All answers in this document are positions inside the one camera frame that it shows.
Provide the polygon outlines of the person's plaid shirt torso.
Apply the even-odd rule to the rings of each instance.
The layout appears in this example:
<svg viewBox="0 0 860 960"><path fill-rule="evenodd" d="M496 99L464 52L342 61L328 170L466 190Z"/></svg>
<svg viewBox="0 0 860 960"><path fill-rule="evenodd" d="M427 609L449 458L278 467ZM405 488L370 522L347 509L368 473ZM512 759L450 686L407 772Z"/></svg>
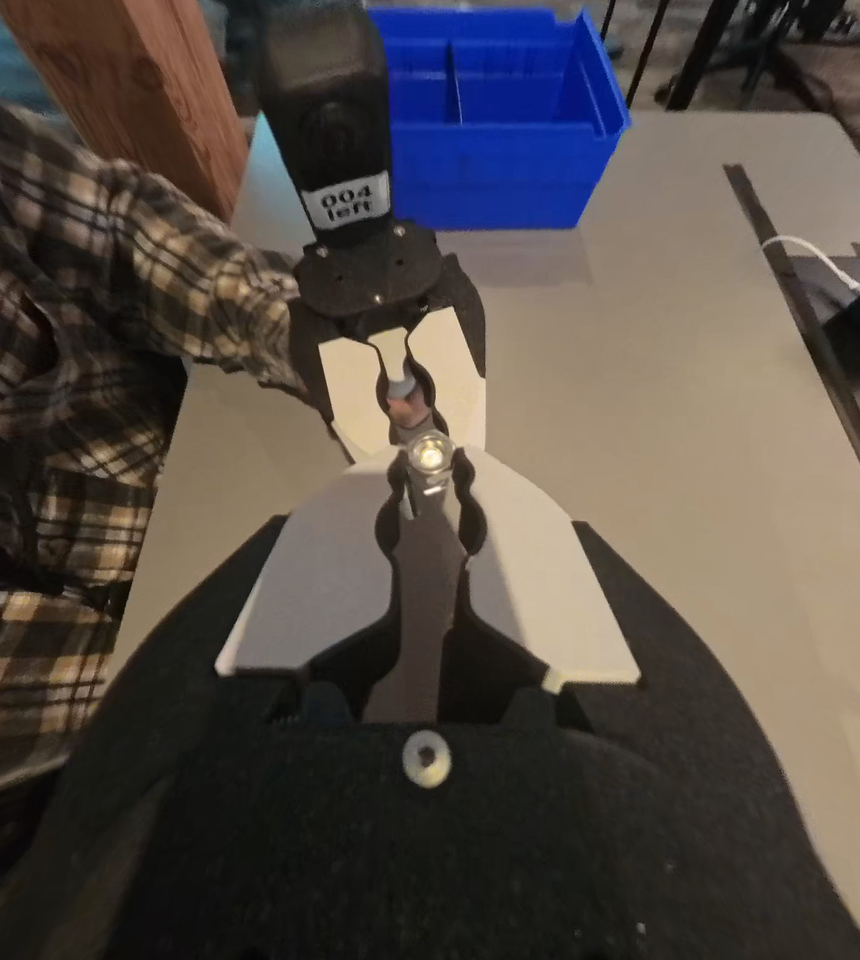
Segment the person's plaid shirt torso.
<svg viewBox="0 0 860 960"><path fill-rule="evenodd" d="M100 700L172 432L178 365L128 341L130 174L0 103L0 789Z"/></svg>

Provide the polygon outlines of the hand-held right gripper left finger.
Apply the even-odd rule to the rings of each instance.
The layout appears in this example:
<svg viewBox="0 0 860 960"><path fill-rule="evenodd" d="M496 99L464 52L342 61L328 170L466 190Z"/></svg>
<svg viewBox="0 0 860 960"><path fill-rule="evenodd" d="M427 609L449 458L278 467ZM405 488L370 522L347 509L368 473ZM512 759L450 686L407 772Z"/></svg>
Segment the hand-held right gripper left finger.
<svg viewBox="0 0 860 960"><path fill-rule="evenodd" d="M386 447L286 518L215 660L220 676L295 674L390 611L400 494Z"/></svg>

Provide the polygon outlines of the large blue plastic bin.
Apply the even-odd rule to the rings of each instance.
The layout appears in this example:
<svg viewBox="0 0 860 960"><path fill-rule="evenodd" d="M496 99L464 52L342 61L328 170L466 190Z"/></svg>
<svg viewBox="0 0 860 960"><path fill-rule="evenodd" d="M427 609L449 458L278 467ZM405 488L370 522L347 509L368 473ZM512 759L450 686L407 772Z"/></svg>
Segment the large blue plastic bin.
<svg viewBox="0 0 860 960"><path fill-rule="evenodd" d="M374 6L397 215L439 232L568 230L627 104L589 12Z"/></svg>

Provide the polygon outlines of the wooden post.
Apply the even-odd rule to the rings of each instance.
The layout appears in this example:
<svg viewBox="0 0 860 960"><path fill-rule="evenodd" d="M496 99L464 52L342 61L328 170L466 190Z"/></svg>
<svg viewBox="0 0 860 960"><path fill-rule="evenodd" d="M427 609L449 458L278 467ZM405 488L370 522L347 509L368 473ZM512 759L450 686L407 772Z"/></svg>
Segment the wooden post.
<svg viewBox="0 0 860 960"><path fill-rule="evenodd" d="M248 145L196 1L0 1L86 145L159 174L229 222Z"/></svg>

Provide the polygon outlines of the silver hex nut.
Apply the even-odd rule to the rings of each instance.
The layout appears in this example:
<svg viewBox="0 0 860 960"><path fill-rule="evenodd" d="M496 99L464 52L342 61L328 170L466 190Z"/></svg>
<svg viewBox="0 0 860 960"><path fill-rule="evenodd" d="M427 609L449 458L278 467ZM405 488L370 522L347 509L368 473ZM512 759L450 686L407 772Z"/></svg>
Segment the silver hex nut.
<svg viewBox="0 0 860 960"><path fill-rule="evenodd" d="M422 471L416 462L415 450L418 449L420 442L426 438L431 441L438 441L445 450L446 457L441 469ZM423 497L443 494L452 477L456 449L454 442L446 434L436 429L427 430L419 436L411 438L406 444L405 452L412 488Z"/></svg>

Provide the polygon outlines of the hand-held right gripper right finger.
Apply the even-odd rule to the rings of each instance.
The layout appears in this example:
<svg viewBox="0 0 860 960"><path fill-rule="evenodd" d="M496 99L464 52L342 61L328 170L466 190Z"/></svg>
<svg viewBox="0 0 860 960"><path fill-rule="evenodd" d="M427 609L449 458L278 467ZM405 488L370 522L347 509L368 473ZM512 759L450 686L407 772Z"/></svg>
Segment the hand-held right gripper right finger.
<svg viewBox="0 0 860 960"><path fill-rule="evenodd" d="M543 690L635 685L640 667L567 512L483 449L461 452L485 523L466 567L471 613L538 662Z"/></svg>

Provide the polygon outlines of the black music stand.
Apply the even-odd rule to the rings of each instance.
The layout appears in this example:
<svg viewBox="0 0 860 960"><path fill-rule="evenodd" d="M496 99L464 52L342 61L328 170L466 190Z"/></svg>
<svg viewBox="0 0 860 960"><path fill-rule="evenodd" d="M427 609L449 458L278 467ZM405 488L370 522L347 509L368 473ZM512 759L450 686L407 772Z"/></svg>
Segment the black music stand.
<svg viewBox="0 0 860 960"><path fill-rule="evenodd" d="M645 40L644 40L642 49L640 51L636 66L631 75L630 83L626 93L626 104L628 109L630 109L634 104L634 100L639 90L640 83L642 81L642 78L649 64L653 47L661 31L667 10L672 3L673 3L672 1L658 1L656 3L656 7L653 12L652 21L651 21L649 30L647 31L647 34L645 36Z"/></svg>

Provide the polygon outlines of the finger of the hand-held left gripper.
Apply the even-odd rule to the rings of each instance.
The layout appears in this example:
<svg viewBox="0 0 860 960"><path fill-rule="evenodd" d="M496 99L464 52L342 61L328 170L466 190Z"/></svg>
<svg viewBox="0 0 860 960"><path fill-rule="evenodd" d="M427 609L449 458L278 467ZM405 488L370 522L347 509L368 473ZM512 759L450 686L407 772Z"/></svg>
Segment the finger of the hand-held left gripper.
<svg viewBox="0 0 860 960"><path fill-rule="evenodd" d="M454 307L425 315L407 337L409 359L431 383L431 407L458 447L486 446L486 385Z"/></svg>
<svg viewBox="0 0 860 960"><path fill-rule="evenodd" d="M328 393L330 426L351 462L371 459L398 447L378 397L384 373L380 354L368 342L338 338L319 345Z"/></svg>

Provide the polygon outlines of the black metal pole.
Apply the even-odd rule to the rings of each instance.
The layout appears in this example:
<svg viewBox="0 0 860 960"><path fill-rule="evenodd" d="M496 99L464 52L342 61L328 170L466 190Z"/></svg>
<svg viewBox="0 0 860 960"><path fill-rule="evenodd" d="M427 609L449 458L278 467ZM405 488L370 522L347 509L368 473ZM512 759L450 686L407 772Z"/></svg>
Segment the black metal pole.
<svg viewBox="0 0 860 960"><path fill-rule="evenodd" d="M664 104L668 113L686 111L710 66L740 1L712 1L703 18L689 54L672 81Z"/></svg>

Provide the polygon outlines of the person's left forearm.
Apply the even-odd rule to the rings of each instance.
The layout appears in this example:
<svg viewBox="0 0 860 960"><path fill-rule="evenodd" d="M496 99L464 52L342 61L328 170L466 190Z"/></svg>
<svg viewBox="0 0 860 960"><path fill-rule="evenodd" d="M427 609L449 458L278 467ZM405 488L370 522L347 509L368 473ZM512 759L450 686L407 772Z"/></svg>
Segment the person's left forearm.
<svg viewBox="0 0 860 960"><path fill-rule="evenodd" d="M162 276L147 285L157 295L153 325L167 353L245 372L311 405L292 358L292 275L173 187L161 190L155 215Z"/></svg>

